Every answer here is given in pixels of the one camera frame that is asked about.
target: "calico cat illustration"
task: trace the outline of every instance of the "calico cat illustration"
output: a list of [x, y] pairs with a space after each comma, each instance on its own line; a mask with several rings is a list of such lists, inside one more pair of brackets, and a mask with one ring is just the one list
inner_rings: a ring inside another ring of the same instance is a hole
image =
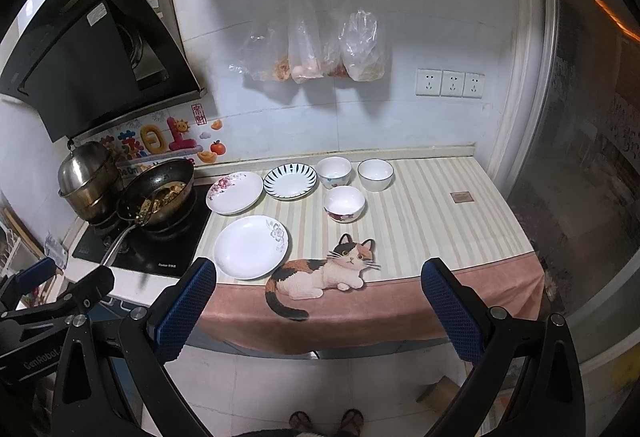
[[283, 305], [276, 291], [293, 300], [304, 300], [320, 298], [324, 289], [359, 289], [364, 285], [360, 271], [368, 267], [380, 269], [373, 261], [373, 245], [373, 239], [357, 243], [345, 233], [325, 260], [304, 258], [286, 261], [271, 274], [265, 286], [267, 304], [279, 316], [296, 322], [305, 321], [309, 313]]

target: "pan handle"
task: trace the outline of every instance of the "pan handle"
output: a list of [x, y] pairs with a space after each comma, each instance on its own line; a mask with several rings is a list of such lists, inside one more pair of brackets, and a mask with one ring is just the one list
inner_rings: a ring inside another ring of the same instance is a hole
[[111, 264], [115, 261], [116, 257], [118, 256], [118, 250], [122, 245], [122, 241], [124, 240], [124, 237], [129, 235], [129, 232], [134, 227], [138, 227], [138, 224], [132, 223], [130, 226], [127, 227], [127, 229], [125, 229], [121, 234], [118, 235], [118, 238], [116, 238], [113, 241], [113, 243], [109, 246], [109, 249], [107, 249], [107, 252], [102, 257], [102, 261], [100, 262], [100, 265], [106, 265], [107, 267], [111, 267]]

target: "floor tile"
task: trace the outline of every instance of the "floor tile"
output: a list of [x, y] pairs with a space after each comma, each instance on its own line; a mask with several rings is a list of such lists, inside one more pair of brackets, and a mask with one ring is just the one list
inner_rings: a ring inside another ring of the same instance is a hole
[[142, 423], [140, 424], [140, 428], [145, 432], [151, 433], [151, 435], [162, 437], [156, 423], [154, 423], [154, 420], [151, 419], [149, 412], [146, 410], [146, 406], [143, 406], [142, 408]]
[[351, 360], [353, 406], [367, 420], [386, 419], [419, 412], [415, 402], [427, 385], [443, 375], [460, 384], [465, 377], [463, 362], [453, 346], [363, 357]]
[[233, 414], [287, 422], [296, 410], [335, 423], [351, 406], [347, 359], [263, 359], [238, 356]]
[[431, 411], [424, 411], [365, 423], [362, 437], [423, 437], [438, 420]]
[[238, 415], [234, 415], [232, 417], [231, 435], [238, 435], [245, 432], [255, 432], [258, 430], [277, 430], [280, 428], [288, 427], [288, 423], [279, 421], [264, 421], [261, 419], [252, 419], [251, 417], [240, 417]]
[[207, 427], [207, 430], [215, 437], [228, 437], [232, 435], [232, 419], [229, 413], [221, 413], [202, 406], [191, 405], [191, 409], [198, 419]]
[[165, 368], [188, 403], [231, 413], [237, 358], [184, 347], [178, 359], [167, 363]]

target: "stir-fried food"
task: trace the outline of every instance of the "stir-fried food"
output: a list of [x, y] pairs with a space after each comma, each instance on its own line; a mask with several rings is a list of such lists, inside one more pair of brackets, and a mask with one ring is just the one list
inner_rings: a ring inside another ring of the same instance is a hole
[[156, 197], [154, 198], [153, 205], [151, 204], [151, 199], [145, 199], [140, 207], [140, 217], [144, 217], [149, 208], [151, 208], [151, 213], [154, 214], [156, 211], [160, 210], [160, 208], [169, 204], [174, 198], [182, 191], [182, 189], [186, 186], [184, 182], [180, 181], [172, 181], [161, 186], [156, 193]]

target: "sandal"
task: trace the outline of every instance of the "sandal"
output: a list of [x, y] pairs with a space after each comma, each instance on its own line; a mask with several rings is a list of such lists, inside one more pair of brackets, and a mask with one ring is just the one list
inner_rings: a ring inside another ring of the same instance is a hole
[[360, 436], [362, 428], [364, 426], [364, 416], [360, 410], [355, 408], [348, 409], [342, 416], [340, 421], [340, 428], [338, 431], [344, 431], [352, 433], [356, 436]]
[[294, 430], [313, 432], [314, 425], [311, 422], [311, 418], [302, 411], [297, 411], [291, 414], [289, 417], [289, 426]]

